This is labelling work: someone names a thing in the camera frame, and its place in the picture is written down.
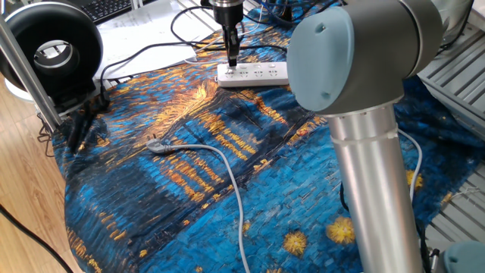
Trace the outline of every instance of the plug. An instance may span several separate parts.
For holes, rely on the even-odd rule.
[[[145,144],[146,148],[150,151],[157,153],[157,154],[164,154],[167,152],[172,151],[172,146],[164,145],[161,143],[161,139],[157,138],[156,135],[153,134],[154,139],[150,140],[150,136],[148,137],[149,141]]]
[[[111,100],[109,99],[109,95],[106,92],[106,88],[103,85],[101,85],[101,91],[98,96],[98,102],[99,102],[100,110],[102,111],[108,110]]]

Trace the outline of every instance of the printed fabric mat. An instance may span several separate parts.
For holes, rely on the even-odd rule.
[[[258,31],[264,33],[242,43],[286,47],[292,32]],[[199,57],[226,59],[225,52]],[[239,62],[285,60],[277,49],[251,49]],[[55,131],[67,234],[79,266],[85,272],[244,271],[238,206],[221,158],[206,150],[155,155],[145,144],[156,134],[167,144],[206,144],[226,155],[241,192],[252,272],[361,272],[325,119],[301,108],[288,86],[220,88],[216,66],[143,74],[109,91],[108,111],[94,116],[95,104],[86,104]],[[403,84],[396,117],[423,149],[414,211],[429,224],[485,149],[417,77]],[[401,145],[410,179],[418,153],[403,137]]]

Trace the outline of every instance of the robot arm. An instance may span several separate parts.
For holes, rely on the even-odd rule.
[[[442,35],[430,0],[376,0],[310,16],[290,40],[289,84],[328,121],[365,272],[423,271],[393,104]]]
[[[209,2],[214,10],[214,19],[222,25],[229,66],[235,67],[237,55],[239,55],[236,25],[243,19],[244,0],[210,0]]]

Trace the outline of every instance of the power strip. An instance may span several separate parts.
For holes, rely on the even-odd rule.
[[[287,85],[286,62],[238,64],[235,67],[219,64],[217,82],[220,87]]]

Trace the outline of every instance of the metal pole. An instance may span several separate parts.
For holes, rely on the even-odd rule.
[[[393,102],[326,116],[365,272],[422,272]]]
[[[44,117],[44,121],[47,122],[51,130],[54,131],[55,128],[61,124],[62,120],[54,109],[54,105],[47,96],[39,78],[37,78],[32,67],[30,67],[30,64],[18,45],[14,34],[12,34],[7,23],[5,23],[3,16],[0,17],[0,48],[23,86],[32,96],[34,102],[36,102],[40,113]]]

